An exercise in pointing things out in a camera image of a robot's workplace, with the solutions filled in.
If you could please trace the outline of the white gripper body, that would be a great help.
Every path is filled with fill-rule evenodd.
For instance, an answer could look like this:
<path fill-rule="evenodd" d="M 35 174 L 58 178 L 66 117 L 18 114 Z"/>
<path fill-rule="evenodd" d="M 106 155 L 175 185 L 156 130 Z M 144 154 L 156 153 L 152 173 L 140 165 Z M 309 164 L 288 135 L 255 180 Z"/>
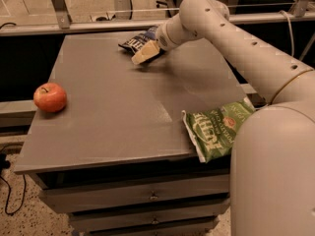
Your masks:
<path fill-rule="evenodd" d="M 182 25 L 178 22 L 167 21 L 157 28 L 156 40 L 158 46 L 169 51 L 182 43 Z"/>

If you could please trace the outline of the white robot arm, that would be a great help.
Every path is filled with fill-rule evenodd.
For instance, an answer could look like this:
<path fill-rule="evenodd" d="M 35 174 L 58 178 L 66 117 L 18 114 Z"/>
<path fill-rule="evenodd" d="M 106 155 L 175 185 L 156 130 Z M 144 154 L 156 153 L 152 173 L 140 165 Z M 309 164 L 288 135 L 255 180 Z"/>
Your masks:
<path fill-rule="evenodd" d="M 231 236 L 315 236 L 315 70 L 228 17 L 217 0 L 183 0 L 133 61 L 209 41 L 266 103 L 233 144 Z"/>

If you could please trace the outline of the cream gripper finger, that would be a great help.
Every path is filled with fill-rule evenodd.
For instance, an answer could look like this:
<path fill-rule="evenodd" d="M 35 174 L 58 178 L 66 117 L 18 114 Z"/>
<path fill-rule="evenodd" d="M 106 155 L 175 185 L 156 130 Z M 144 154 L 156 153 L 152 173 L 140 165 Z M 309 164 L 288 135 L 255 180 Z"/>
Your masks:
<path fill-rule="evenodd" d="M 160 48 L 156 40 L 149 40 L 143 47 L 135 53 L 132 57 L 132 62 L 135 65 L 144 63 L 145 61 L 157 56 L 159 54 Z"/>

